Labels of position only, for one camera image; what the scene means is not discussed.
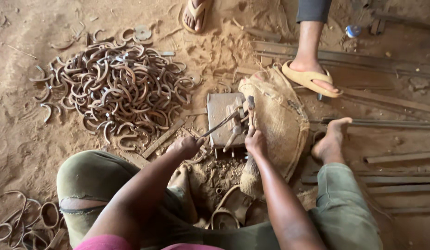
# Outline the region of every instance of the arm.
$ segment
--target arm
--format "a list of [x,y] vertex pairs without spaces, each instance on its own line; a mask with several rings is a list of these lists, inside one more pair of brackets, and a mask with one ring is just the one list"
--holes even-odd
[[196,155],[205,138],[180,138],[166,153],[148,164],[113,196],[85,235],[84,240],[102,234],[125,238],[139,248],[140,228],[162,201],[167,184],[181,162]]
[[325,250],[301,202],[269,160],[266,137],[250,126],[245,145],[260,170],[270,222],[281,249]]

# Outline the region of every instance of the pile of horseshoes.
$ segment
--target pile of horseshoes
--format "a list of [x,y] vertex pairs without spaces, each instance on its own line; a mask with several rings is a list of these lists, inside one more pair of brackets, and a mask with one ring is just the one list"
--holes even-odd
[[59,57],[50,62],[48,77],[36,66],[42,77],[30,81],[45,84],[45,94],[34,100],[49,112],[45,123],[53,108],[59,114],[63,109],[76,110],[89,134],[103,129],[106,142],[111,144],[109,136],[120,135],[126,128],[129,133],[117,140],[121,149],[135,150],[121,141],[140,136],[147,146],[152,135],[169,129],[182,105],[191,103],[190,90],[201,83],[201,78],[185,77],[185,64],[144,47],[146,42],[137,39],[134,32],[124,37],[130,29],[122,33],[121,44],[114,37],[97,40],[99,31],[92,35],[92,44],[85,34],[84,51],[65,62]]

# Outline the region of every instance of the tan sandal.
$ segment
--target tan sandal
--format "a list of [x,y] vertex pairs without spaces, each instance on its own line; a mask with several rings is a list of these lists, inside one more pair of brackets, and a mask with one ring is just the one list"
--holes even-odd
[[326,75],[318,73],[318,72],[298,72],[295,71],[291,68],[289,68],[289,65],[292,61],[289,60],[287,61],[283,67],[281,68],[281,71],[283,72],[283,74],[289,78],[290,80],[314,91],[317,93],[322,94],[323,96],[327,96],[327,97],[332,97],[332,98],[337,98],[340,95],[343,94],[343,90],[341,90],[339,93],[333,93],[330,92],[327,89],[324,89],[320,86],[318,86],[317,84],[313,83],[312,80],[321,80],[321,81],[325,81],[331,85],[333,85],[333,81],[332,81],[332,77],[329,74],[329,71],[327,71],[326,69],[324,69],[324,71],[326,72]]
[[184,14],[183,14],[183,26],[184,28],[186,28],[186,30],[194,33],[194,34],[199,34],[201,32],[204,31],[204,28],[206,27],[206,22],[207,22],[207,10],[209,9],[210,5],[212,4],[212,0],[205,0],[203,3],[201,3],[196,9],[193,6],[192,0],[189,0],[189,2],[187,3],[187,7],[189,8],[190,14],[192,14],[193,19],[195,20],[196,23],[196,18],[201,15],[204,14],[203,18],[202,18],[202,26],[201,29],[199,31],[196,31],[194,29],[192,29],[191,27],[189,27],[186,22],[184,21]]

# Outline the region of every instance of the pink shirt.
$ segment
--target pink shirt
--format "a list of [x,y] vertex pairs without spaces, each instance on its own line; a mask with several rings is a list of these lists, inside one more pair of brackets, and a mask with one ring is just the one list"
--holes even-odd
[[[74,250],[133,250],[123,237],[104,234],[81,242]],[[162,250],[223,250],[218,247],[179,243]]]

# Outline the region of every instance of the burlap sack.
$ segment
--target burlap sack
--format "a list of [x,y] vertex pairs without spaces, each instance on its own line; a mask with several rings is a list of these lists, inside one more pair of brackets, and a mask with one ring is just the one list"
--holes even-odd
[[[255,100],[256,127],[267,138],[270,160],[286,181],[292,177],[309,133],[309,121],[294,89],[278,68],[242,79],[238,90]],[[258,174],[244,171],[241,191],[264,199]]]

